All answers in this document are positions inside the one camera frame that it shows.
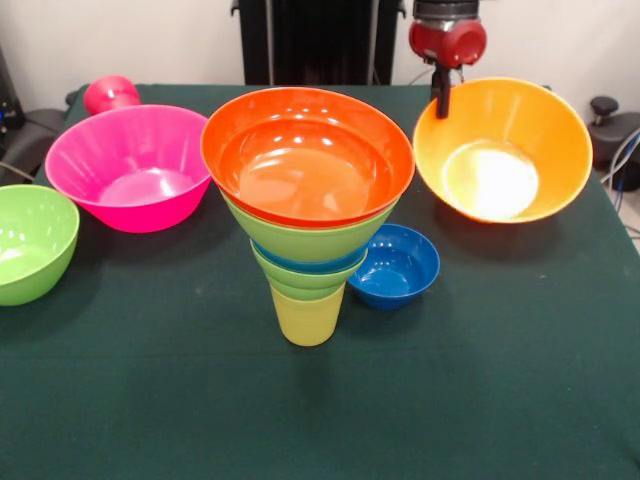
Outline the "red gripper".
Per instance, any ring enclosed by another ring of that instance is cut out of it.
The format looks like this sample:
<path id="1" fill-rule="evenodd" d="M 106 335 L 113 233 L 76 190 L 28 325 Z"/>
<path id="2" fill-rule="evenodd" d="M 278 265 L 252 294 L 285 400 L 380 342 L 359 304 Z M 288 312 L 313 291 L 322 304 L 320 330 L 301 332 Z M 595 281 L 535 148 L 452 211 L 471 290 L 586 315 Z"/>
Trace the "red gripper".
<path id="1" fill-rule="evenodd" d="M 487 46 L 486 30 L 478 19 L 416 20 L 410 26 L 408 38 L 416 55 L 427 63 L 435 64 L 431 100 L 436 102 L 436 117 L 446 119 L 451 82 L 463 84 L 465 76 L 461 66 L 474 65 L 482 57 Z"/>

